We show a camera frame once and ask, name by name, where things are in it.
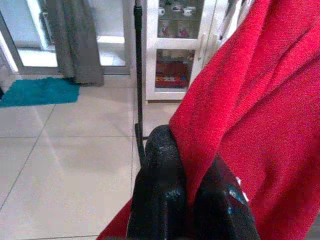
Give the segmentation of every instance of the doorway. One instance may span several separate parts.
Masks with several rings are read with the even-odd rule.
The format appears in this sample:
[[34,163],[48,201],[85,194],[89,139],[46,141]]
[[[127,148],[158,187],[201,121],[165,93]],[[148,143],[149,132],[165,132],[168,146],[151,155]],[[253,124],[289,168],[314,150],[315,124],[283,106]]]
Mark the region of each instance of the doorway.
[[[47,0],[0,1],[0,31],[20,74],[59,74]],[[88,0],[104,74],[128,75],[130,7],[126,0]]]

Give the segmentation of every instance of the cabinet handle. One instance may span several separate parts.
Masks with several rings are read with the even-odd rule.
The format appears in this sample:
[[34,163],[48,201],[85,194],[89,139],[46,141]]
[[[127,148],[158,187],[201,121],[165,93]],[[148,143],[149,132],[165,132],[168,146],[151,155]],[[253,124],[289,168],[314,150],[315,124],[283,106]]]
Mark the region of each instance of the cabinet handle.
[[200,59],[202,59],[203,55],[204,55],[204,40],[205,40],[205,36],[206,34],[202,34],[201,36],[201,40],[200,40],[200,49],[199,49],[199,55],[198,55],[198,61]]

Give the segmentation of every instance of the red towel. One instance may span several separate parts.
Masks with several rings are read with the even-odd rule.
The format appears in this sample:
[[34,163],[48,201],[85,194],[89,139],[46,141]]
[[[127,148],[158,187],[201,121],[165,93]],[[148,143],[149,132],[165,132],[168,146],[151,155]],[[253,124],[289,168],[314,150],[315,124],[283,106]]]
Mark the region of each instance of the red towel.
[[[189,206],[219,151],[242,179],[261,239],[303,240],[320,209],[320,3],[256,0],[169,126]],[[125,236],[117,223],[104,236]]]

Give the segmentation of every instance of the gray curtain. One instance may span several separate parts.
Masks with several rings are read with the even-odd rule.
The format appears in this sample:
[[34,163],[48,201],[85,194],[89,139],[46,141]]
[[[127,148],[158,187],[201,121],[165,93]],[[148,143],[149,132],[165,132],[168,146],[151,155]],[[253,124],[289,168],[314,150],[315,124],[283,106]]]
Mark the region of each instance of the gray curtain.
[[49,0],[58,69],[75,83],[102,86],[97,34],[87,0]]

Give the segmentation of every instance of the teal bath mat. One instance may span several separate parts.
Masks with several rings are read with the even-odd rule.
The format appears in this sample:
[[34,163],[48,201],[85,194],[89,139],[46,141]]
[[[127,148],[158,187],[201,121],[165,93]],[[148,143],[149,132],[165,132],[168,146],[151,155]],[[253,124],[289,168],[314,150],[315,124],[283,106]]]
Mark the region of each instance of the teal bath mat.
[[70,78],[16,80],[0,101],[0,108],[75,103],[80,86]]

